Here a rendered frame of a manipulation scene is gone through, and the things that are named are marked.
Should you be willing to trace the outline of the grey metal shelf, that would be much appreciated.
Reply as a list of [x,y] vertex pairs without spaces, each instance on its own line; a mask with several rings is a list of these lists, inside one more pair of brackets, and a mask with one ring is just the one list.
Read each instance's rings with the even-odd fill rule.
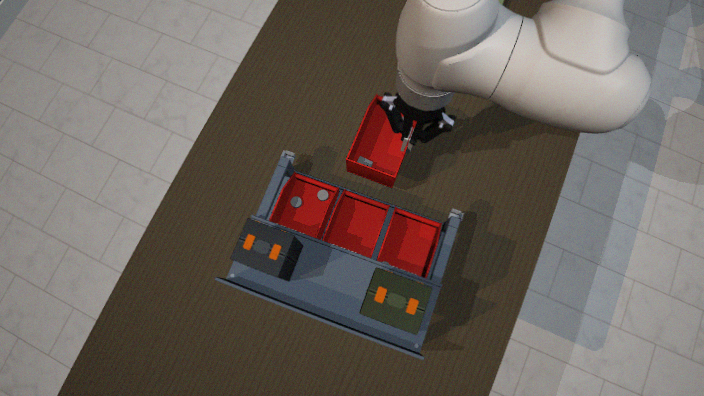
[[[424,360],[424,356],[420,354],[420,351],[440,289],[443,286],[443,284],[441,284],[443,274],[464,213],[452,208],[448,220],[443,223],[295,171],[292,165],[294,159],[295,153],[287,150],[282,152],[256,216],[251,215],[252,220],[294,235],[303,245],[290,281],[287,282],[275,278],[236,261],[233,261],[226,279],[215,277],[215,280],[333,327]],[[344,189],[390,205],[371,258],[322,241],[335,205],[321,240],[269,221],[282,188],[294,172],[339,187],[339,194],[335,205]],[[427,278],[377,261],[395,207],[442,223],[439,243]],[[405,332],[359,313],[376,267],[432,287],[432,292],[417,335]],[[269,296],[284,301],[286,304],[273,300],[273,298],[268,298]],[[394,343],[395,346],[383,342],[384,340]]]

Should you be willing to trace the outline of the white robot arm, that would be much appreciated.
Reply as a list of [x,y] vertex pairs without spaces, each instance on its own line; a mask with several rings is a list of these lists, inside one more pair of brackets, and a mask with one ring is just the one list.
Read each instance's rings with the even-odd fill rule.
[[644,62],[629,52],[624,1],[551,0],[530,19],[499,0],[407,0],[397,91],[424,111],[462,93],[555,128],[623,128],[651,93]]

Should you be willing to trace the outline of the red open-front bin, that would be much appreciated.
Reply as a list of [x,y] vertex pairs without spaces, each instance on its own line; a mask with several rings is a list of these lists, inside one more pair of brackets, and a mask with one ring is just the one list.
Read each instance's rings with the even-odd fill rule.
[[427,278],[440,230],[436,221],[394,209],[377,261]]
[[[317,197],[322,189],[329,194],[326,201],[320,201]],[[282,188],[269,221],[321,240],[338,194],[339,191],[332,185],[293,174]],[[292,207],[290,203],[295,196],[302,200],[299,208]]]
[[[392,188],[417,121],[413,121],[404,152],[400,151],[402,134],[393,132],[385,111],[380,107],[382,98],[376,94],[369,104],[346,157],[346,167],[347,172]],[[372,167],[358,163],[359,156],[373,161]]]
[[343,191],[322,241],[371,258],[388,209],[384,203]]

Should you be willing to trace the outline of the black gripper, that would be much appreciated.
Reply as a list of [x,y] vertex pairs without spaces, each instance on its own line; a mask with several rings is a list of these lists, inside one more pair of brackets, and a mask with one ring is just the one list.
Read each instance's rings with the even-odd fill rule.
[[[427,143],[443,132],[450,132],[456,119],[453,115],[447,116],[445,114],[445,106],[435,111],[422,111],[415,107],[411,107],[403,101],[399,93],[392,96],[390,93],[385,92],[380,103],[380,107],[385,111],[393,132],[402,134],[401,141],[403,143],[400,150],[402,152],[404,152],[410,137],[413,120],[417,121],[415,125],[416,129],[413,129],[408,142],[407,150],[405,152],[407,154],[410,153],[412,145],[415,145],[417,140],[420,140],[422,143]],[[400,112],[404,115],[403,119]],[[424,125],[428,123],[432,124],[422,130]]]

